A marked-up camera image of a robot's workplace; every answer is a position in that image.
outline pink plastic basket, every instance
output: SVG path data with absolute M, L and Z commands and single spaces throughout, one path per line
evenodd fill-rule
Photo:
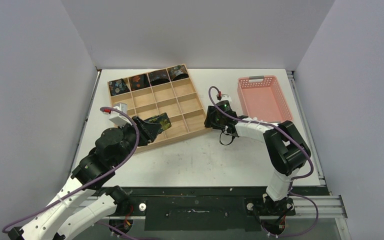
M 293 120 L 275 76 L 241 77 L 238 79 L 237 93 L 244 115 L 272 123 Z

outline white wall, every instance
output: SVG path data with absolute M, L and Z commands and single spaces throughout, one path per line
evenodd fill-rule
M 62 0 L 98 68 L 294 70 L 334 0 Z
M 384 240 L 384 0 L 336 0 L 295 73 L 354 240 Z
M 96 74 L 59 0 L 0 1 L 0 232 L 67 178 Z

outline wooden compartment box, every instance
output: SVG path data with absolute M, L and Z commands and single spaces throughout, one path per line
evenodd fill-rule
M 181 69 L 186 70 L 185 65 L 180 66 Z M 169 82 L 153 85 L 152 78 L 150 78 L 149 75 L 150 72 L 146 72 L 145 79 L 148 82 L 143 85 L 144 88 L 132 90 L 131 84 L 133 84 L 133 82 L 130 81 L 137 78 L 127 76 L 123 78 L 123 81 L 128 86 L 130 92 L 113 96 L 109 94 L 112 106 L 117 103 L 127 104 L 127 114 L 130 117 L 139 116 L 145 120 L 155 115 L 167 113 L 170 119 L 171 127 L 159 134 L 153 143 L 150 143 L 148 146 L 138 147 L 136 150 L 137 153 L 180 142 L 211 131 L 210 128 L 204 127 L 206 112 L 190 76 L 183 74 L 183 79 L 171 79 L 172 77 L 170 77 L 169 74 L 170 69 L 178 67 L 179 66 L 174 66 L 161 69 L 167 71 L 166 77 Z

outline white table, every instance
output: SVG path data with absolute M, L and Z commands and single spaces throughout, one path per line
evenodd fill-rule
M 91 105 L 75 166 L 95 146 L 101 133 L 113 127 L 108 116 L 99 111 L 100 107 L 110 106 L 107 82 L 133 76 L 153 69 L 104 69 L 101 72 L 96 93 Z M 189 75 L 196 87 L 204 109 L 211 104 L 208 97 L 210 86 L 218 87 L 229 94 L 232 109 L 242 114 L 237 87 L 238 78 L 247 76 L 275 75 L 293 116 L 293 122 L 304 140 L 308 142 L 303 122 L 284 69 L 189 69 Z M 239 187 L 267 186 L 273 174 L 266 146 L 258 141 L 240 137 L 229 146 L 219 143 L 220 131 L 198 136 L 182 142 L 135 154 L 116 171 L 104 186 L 121 187 Z M 298 175 L 308 173 L 308 163 Z M 294 186 L 319 186 L 317 171 L 304 179 L 294 182 Z

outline black strap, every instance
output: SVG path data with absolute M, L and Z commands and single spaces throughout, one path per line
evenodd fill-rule
M 232 139 L 230 140 L 230 142 L 229 142 L 228 144 L 224 144 L 224 143 L 222 143 L 222 134 L 224 134 L 224 135 L 226 135 L 226 136 L 231 136 L 231 137 L 232 137 Z M 234 139 L 235 139 L 235 136 L 230 135 L 230 134 L 226 134 L 225 131 L 222 130 L 221 133 L 220 133 L 220 137 L 218 138 L 218 142 L 219 142 L 221 145 L 223 145 L 223 146 L 228 146 L 228 145 L 230 145 L 230 144 L 233 143 L 233 140 L 234 140 Z

